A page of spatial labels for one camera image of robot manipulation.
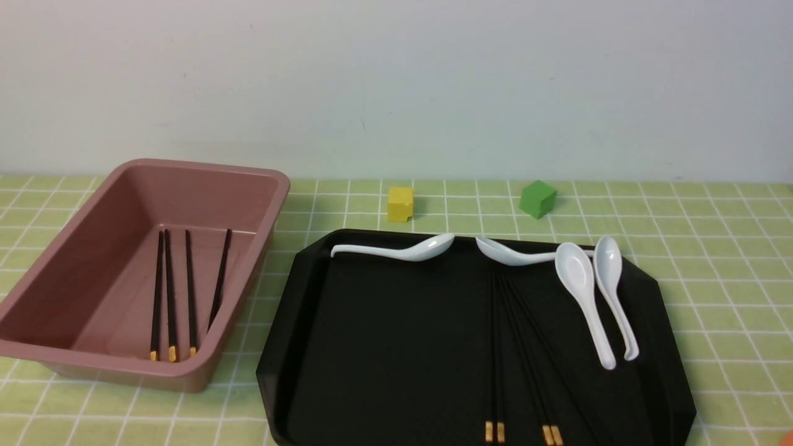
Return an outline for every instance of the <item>black tray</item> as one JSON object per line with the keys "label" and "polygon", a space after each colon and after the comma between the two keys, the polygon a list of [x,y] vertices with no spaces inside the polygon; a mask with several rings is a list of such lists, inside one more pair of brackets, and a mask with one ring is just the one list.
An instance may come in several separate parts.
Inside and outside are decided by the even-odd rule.
{"label": "black tray", "polygon": [[[553,262],[506,267],[469,237],[421,263],[330,257],[335,244],[406,248],[427,237],[343,229],[297,254],[256,370],[278,444],[482,445],[493,272],[526,297],[561,366],[556,372],[544,355],[532,362],[553,396],[565,444],[685,444],[696,410],[653,278],[623,261],[619,297],[641,350],[633,362],[622,359],[622,337],[598,294],[618,358],[606,371]],[[521,252],[557,247],[503,243]],[[514,341],[504,342],[504,364],[507,444],[542,445]]]}

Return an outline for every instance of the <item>pink plastic tray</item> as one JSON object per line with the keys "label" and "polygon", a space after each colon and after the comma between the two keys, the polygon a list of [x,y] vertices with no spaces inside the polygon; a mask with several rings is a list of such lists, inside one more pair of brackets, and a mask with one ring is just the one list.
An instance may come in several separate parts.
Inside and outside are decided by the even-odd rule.
{"label": "pink plastic tray", "polygon": [[[203,390],[288,191],[289,179],[266,169],[166,160],[119,166],[0,303],[0,356],[35,360],[78,379]],[[234,233],[223,301],[208,331],[226,228]],[[149,360],[160,229],[169,229],[173,240],[177,363]],[[184,229],[193,239],[194,357]],[[163,295],[161,355],[167,352],[165,301]]]}

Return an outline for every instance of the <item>green block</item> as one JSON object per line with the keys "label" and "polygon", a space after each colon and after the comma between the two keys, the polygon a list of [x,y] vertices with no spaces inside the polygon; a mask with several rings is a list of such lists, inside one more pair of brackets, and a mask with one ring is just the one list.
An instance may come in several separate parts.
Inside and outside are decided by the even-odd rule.
{"label": "green block", "polygon": [[541,218],[554,208],[556,189],[542,181],[535,181],[520,193],[520,209],[534,218]]}

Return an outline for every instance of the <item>yellow block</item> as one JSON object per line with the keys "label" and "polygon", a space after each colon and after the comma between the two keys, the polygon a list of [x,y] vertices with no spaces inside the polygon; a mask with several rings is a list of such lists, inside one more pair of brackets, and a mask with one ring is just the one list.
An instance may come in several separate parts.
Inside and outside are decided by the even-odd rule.
{"label": "yellow block", "polygon": [[413,188],[389,189],[389,221],[405,223],[413,217]]}

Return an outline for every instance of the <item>white spoon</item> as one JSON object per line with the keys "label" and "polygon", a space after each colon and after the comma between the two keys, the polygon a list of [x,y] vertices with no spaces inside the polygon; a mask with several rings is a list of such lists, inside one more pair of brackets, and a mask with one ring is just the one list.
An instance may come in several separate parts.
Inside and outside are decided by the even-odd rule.
{"label": "white spoon", "polygon": [[595,246],[595,281],[600,292],[606,299],[611,312],[617,320],[619,330],[623,332],[625,341],[625,359],[631,361],[639,356],[639,345],[636,342],[634,330],[630,327],[628,316],[625,315],[623,305],[617,297],[619,276],[623,273],[623,257],[619,253],[617,240],[605,236],[598,240]]}
{"label": "white spoon", "polygon": [[[503,244],[484,237],[477,237],[477,246],[482,254],[503,263],[509,267],[522,267],[540,262],[550,262],[556,259],[556,252],[543,252],[542,254],[523,254]],[[589,256],[594,256],[594,251],[584,251]]]}
{"label": "white spoon", "polygon": [[335,256],[337,252],[356,252],[358,254],[388,257],[390,259],[405,260],[407,262],[422,262],[435,256],[440,256],[446,252],[453,241],[454,234],[445,233],[430,237],[405,249],[375,248],[374,246],[361,246],[358,244],[337,244],[331,250],[331,257]]}
{"label": "white spoon", "polygon": [[603,324],[600,323],[600,316],[597,313],[592,264],[589,263],[589,258],[584,254],[584,250],[577,244],[560,244],[556,253],[556,273],[567,291],[578,302],[581,311],[584,312],[600,364],[607,370],[613,370],[617,365],[617,360],[614,358],[614,352],[611,351],[608,337],[606,337],[606,332],[603,330]]}

